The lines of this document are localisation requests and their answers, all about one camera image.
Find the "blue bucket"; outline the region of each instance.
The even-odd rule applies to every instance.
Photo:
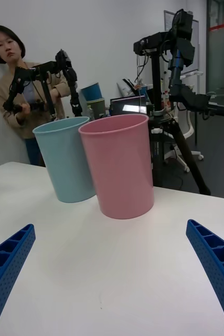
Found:
[[[78,129],[89,121],[77,117],[49,122],[33,130],[58,200],[74,203],[95,195]]]
[[[82,89],[82,92],[86,101],[98,100],[102,98],[99,83],[87,86],[87,88]]]

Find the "woman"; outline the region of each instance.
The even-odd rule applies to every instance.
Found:
[[[8,65],[7,73],[0,79],[0,111],[8,124],[24,139],[30,163],[41,165],[40,150],[32,131],[35,127],[49,122],[50,113],[49,111],[30,111],[29,106],[29,103],[32,102],[45,101],[40,81],[26,83],[23,94],[17,94],[14,99],[14,104],[22,106],[22,112],[14,115],[3,108],[3,103],[9,96],[9,87],[14,77],[15,67],[28,69],[37,65],[35,63],[24,62],[24,56],[25,46],[22,41],[12,30],[0,26],[0,64]],[[62,74],[60,78],[57,78],[55,75],[49,76],[48,87],[55,105],[57,119],[63,119],[65,112],[60,98],[70,95],[66,79]]]

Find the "computer screen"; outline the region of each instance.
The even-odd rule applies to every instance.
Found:
[[[132,96],[111,99],[111,115],[143,113],[147,114],[146,97]]]

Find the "beige jacket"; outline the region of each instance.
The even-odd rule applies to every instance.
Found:
[[[29,68],[38,65],[38,63],[26,63]],[[13,113],[7,112],[3,108],[3,103],[8,99],[9,95],[9,86],[12,83],[13,75],[10,71],[8,71],[6,74],[3,75],[3,77],[0,79],[0,111],[3,114],[3,118],[7,121],[7,123],[24,139],[30,139],[34,138],[34,134],[32,133],[32,130],[40,125],[43,125],[50,121],[50,113],[49,111],[46,112],[36,112],[32,111],[27,118],[25,119],[25,122],[20,125],[17,122],[16,116]],[[70,95],[70,89],[67,85],[65,77],[61,74],[60,78],[57,78],[55,75],[49,76],[48,79],[48,87],[49,90],[52,88],[56,88],[58,92],[60,93],[61,97],[66,97]],[[42,90],[42,86],[40,81],[36,80],[34,82],[38,92],[42,96],[42,98],[45,100],[45,95]],[[37,91],[34,88],[35,92],[35,100],[41,100],[39,97]],[[16,98],[14,99],[14,104],[23,104],[26,103],[24,96],[21,94],[17,94]],[[65,117],[65,112],[63,110],[63,105],[61,102],[61,99],[59,99],[58,103],[55,105],[55,110],[57,113],[57,118],[62,119]]]

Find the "white table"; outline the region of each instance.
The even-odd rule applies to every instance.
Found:
[[[0,166],[0,243],[36,241],[0,317],[0,336],[224,336],[224,312],[185,231],[224,239],[224,199],[155,188],[147,214],[114,220],[97,198],[56,199],[45,168]]]

